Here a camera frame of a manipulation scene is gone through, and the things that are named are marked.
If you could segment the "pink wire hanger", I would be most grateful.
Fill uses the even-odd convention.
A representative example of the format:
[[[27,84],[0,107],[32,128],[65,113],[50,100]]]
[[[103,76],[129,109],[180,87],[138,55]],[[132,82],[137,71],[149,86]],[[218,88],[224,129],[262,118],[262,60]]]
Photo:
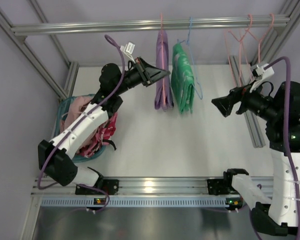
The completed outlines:
[[[162,61],[162,69],[165,67],[164,64],[164,36],[163,36],[163,14],[160,13],[160,33],[161,33],[161,61]],[[166,107],[166,91],[165,91],[165,79],[162,80],[162,102],[163,107]]]

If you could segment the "purple trousers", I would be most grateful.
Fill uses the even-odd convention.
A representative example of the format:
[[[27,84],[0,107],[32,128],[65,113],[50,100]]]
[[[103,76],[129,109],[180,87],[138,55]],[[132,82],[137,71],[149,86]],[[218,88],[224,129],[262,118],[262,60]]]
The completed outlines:
[[[169,70],[169,45],[168,36],[165,30],[160,30],[156,42],[155,66],[162,70]],[[156,82],[154,108],[167,111],[174,107],[170,74]]]

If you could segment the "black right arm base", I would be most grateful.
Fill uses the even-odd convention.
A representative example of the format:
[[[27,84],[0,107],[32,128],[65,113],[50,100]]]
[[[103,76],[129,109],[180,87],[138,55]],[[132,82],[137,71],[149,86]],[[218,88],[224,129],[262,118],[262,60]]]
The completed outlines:
[[[243,168],[229,168],[223,172],[222,178],[211,178],[207,180],[207,189],[209,195],[237,195],[238,192],[232,187],[233,176],[249,175]]]

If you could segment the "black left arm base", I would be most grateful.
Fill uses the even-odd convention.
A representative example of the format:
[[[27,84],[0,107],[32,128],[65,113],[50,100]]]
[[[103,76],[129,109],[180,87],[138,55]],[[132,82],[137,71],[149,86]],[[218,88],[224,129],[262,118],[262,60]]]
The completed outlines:
[[[103,175],[101,175],[101,177],[99,178],[99,180],[96,182],[96,184],[93,187],[112,196],[118,192],[119,183],[120,183],[120,181],[118,179],[108,178],[108,177],[104,177]],[[105,195],[105,194],[102,192],[99,192],[97,190],[93,190],[91,188],[77,186],[75,189],[75,195],[92,196],[92,195]]]

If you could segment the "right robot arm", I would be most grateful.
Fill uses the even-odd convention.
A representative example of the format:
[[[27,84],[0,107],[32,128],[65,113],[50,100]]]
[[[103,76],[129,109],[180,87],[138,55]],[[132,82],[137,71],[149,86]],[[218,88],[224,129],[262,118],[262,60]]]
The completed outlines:
[[[300,238],[300,83],[283,82],[275,96],[262,95],[251,84],[236,87],[212,104],[227,117],[235,104],[237,114],[247,111],[266,122],[273,160],[273,194],[266,197],[245,169],[223,173],[224,185],[239,193],[251,212],[257,232]]]

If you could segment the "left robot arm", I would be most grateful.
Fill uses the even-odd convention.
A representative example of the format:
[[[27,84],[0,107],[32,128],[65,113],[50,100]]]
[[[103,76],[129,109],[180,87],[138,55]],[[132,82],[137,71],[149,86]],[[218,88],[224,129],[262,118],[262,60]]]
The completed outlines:
[[[58,136],[39,143],[38,178],[46,174],[61,186],[74,183],[100,188],[103,181],[101,173],[73,163],[77,150],[95,130],[117,113],[123,103],[121,94],[140,84],[148,87],[169,74],[169,70],[152,66],[141,57],[130,61],[128,70],[119,68],[115,63],[106,64],[99,77],[100,88],[83,113]]]

